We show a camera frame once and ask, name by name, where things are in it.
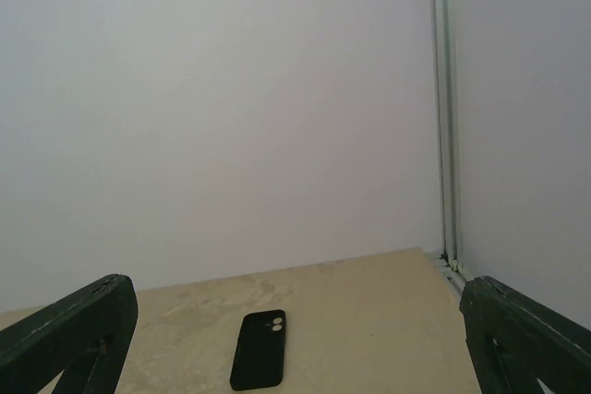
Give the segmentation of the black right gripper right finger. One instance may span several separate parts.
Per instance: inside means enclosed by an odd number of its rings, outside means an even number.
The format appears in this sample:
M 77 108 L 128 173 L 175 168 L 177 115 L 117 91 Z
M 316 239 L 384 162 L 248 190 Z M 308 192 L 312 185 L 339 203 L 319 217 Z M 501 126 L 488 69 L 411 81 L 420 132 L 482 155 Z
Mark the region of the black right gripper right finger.
M 590 330 L 490 276 L 465 284 L 466 345 L 483 393 L 588 393 Z

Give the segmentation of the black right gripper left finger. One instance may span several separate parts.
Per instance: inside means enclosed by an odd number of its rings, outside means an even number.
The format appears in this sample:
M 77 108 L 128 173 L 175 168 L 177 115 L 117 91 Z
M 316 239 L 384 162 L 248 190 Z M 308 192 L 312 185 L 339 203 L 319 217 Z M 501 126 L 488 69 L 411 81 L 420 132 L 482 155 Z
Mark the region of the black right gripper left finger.
M 88 284 L 1 330 L 1 391 L 115 392 L 137 322 L 128 276 Z

